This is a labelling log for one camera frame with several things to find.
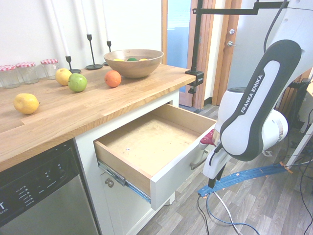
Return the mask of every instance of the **yellow lemon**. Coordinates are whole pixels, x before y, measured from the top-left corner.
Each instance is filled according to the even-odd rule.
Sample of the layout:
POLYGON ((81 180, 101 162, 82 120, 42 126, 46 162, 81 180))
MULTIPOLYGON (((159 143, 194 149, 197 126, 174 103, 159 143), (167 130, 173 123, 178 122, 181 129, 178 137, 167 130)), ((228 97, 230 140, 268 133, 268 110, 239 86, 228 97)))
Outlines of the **yellow lemon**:
POLYGON ((39 101, 33 94, 18 94, 13 101, 14 108, 23 114, 32 114, 38 109, 39 101))
POLYGON ((67 86, 68 79, 72 75, 71 71, 68 69, 62 68, 58 69, 55 72, 55 80, 60 83, 62 86, 67 86))

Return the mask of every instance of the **jar lid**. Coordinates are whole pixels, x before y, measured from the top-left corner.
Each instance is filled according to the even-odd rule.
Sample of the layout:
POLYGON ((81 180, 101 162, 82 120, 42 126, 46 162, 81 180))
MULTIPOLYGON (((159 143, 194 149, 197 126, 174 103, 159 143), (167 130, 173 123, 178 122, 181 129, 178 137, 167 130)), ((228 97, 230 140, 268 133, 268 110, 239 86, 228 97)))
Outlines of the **jar lid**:
POLYGON ((14 65, 1 65, 0 66, 0 71, 4 72, 4 71, 10 71, 10 70, 14 70, 16 67, 14 65))
POLYGON ((22 62, 22 63, 18 63, 15 66, 18 68, 26 68, 26 67, 33 67, 35 66, 35 62, 22 62))
POLYGON ((55 64, 58 63, 59 61, 57 59, 46 59, 46 60, 42 60, 40 63, 42 65, 49 65, 49 64, 55 64))

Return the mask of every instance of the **open drawer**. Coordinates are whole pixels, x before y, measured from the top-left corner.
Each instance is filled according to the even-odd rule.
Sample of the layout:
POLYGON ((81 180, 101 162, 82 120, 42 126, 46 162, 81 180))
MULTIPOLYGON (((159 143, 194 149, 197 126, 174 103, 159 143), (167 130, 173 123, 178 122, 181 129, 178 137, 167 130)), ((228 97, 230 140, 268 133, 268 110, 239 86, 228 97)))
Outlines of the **open drawer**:
POLYGON ((199 141, 215 122, 165 104, 95 140, 99 165, 156 210, 192 173, 199 141))

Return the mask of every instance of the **glass jar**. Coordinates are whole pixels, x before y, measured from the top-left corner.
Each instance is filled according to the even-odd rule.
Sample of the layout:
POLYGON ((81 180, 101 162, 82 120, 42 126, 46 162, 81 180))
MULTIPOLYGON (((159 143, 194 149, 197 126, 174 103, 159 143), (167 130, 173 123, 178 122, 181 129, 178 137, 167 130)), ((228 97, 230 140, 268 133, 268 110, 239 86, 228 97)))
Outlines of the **glass jar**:
POLYGON ((25 84, 33 84, 39 81, 36 74, 35 65, 35 62, 23 62, 15 65, 22 75, 25 84))
POLYGON ((14 65, 0 66, 0 83, 3 88, 10 89, 20 85, 16 67, 14 65))
POLYGON ((58 62, 57 59, 46 59, 40 62, 44 67, 45 76, 49 80, 55 79, 55 72, 59 69, 58 62))

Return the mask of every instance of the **dishwasher control panel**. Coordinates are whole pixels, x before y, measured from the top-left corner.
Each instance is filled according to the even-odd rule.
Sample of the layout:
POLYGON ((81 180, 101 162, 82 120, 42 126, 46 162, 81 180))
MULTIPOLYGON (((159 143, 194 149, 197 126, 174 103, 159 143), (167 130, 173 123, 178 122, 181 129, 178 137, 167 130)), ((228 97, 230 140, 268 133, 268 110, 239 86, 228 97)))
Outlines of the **dishwasher control panel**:
POLYGON ((59 145, 0 172, 0 227, 79 174, 73 151, 59 145))

